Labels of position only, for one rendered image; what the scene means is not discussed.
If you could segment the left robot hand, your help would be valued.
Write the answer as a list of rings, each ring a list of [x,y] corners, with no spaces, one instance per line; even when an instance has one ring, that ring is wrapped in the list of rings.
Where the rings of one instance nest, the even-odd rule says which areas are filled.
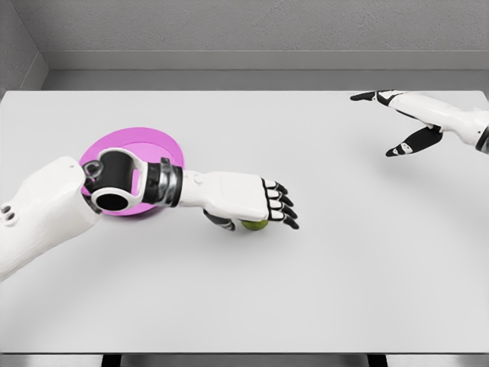
[[[253,174],[218,173],[218,185],[205,202],[203,213],[213,224],[235,231],[235,221],[281,222],[298,229],[298,215],[284,185]]]

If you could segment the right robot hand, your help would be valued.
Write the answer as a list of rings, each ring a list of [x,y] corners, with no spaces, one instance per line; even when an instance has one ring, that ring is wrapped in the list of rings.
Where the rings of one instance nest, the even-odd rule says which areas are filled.
[[[412,133],[397,146],[389,149],[388,158],[414,154],[438,144],[443,137],[442,128],[454,108],[446,102],[414,92],[379,90],[359,93],[350,97],[351,101],[379,102],[402,115],[422,122],[425,127]]]

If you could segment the pink round plate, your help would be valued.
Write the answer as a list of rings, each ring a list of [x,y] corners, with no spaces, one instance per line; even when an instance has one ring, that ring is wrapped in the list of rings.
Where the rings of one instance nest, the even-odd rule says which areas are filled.
[[[87,148],[79,159],[81,165],[95,160],[107,148],[123,148],[148,163],[168,158],[170,163],[184,168],[183,151],[168,134],[153,128],[132,127],[111,132]]]

